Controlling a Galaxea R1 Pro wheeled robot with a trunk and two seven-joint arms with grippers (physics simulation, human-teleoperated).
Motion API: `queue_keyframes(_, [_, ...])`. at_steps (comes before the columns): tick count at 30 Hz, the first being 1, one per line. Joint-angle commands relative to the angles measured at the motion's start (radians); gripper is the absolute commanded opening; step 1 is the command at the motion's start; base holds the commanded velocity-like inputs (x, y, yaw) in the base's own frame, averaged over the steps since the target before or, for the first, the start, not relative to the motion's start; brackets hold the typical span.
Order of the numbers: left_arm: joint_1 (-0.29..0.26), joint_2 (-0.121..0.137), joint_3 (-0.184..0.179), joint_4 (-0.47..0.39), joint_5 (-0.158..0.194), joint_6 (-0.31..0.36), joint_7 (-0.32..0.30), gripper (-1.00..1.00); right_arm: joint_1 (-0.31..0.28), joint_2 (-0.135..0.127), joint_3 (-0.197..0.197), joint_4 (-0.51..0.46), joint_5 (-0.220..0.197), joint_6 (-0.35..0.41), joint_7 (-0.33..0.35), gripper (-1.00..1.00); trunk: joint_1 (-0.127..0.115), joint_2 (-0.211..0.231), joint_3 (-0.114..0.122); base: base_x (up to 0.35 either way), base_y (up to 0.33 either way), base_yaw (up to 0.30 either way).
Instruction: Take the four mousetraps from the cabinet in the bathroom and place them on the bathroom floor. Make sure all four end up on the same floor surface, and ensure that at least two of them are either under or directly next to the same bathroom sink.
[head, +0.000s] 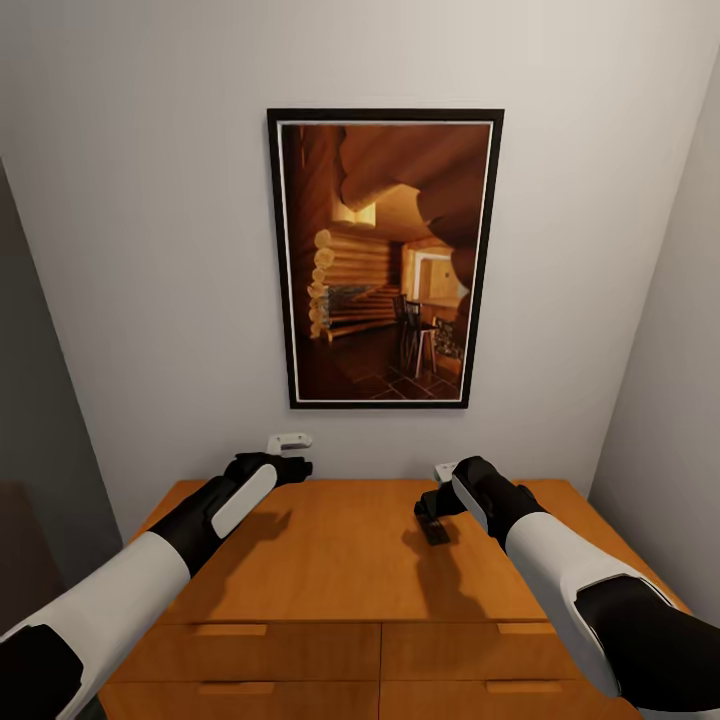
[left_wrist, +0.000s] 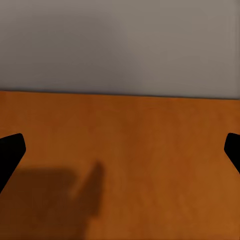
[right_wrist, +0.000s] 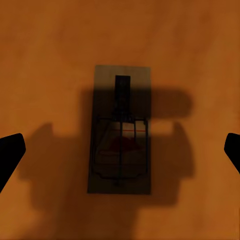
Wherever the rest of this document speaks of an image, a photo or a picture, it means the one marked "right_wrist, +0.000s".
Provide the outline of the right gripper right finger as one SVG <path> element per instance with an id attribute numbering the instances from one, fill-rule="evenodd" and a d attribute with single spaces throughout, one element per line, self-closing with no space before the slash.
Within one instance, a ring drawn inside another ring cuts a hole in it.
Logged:
<path id="1" fill-rule="evenodd" d="M 224 151 L 240 173 L 240 135 L 229 133 L 227 135 Z"/>

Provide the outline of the mousetrap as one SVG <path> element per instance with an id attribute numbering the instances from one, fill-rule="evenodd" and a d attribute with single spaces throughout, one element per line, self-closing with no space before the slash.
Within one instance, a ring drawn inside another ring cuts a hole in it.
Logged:
<path id="1" fill-rule="evenodd" d="M 151 67 L 95 65 L 87 192 L 151 195 Z"/>

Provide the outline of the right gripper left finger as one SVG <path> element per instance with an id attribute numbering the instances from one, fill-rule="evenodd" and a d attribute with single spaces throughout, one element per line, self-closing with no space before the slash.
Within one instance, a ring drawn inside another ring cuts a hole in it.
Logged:
<path id="1" fill-rule="evenodd" d="M 0 193 L 25 152 L 21 133 L 0 138 Z"/>

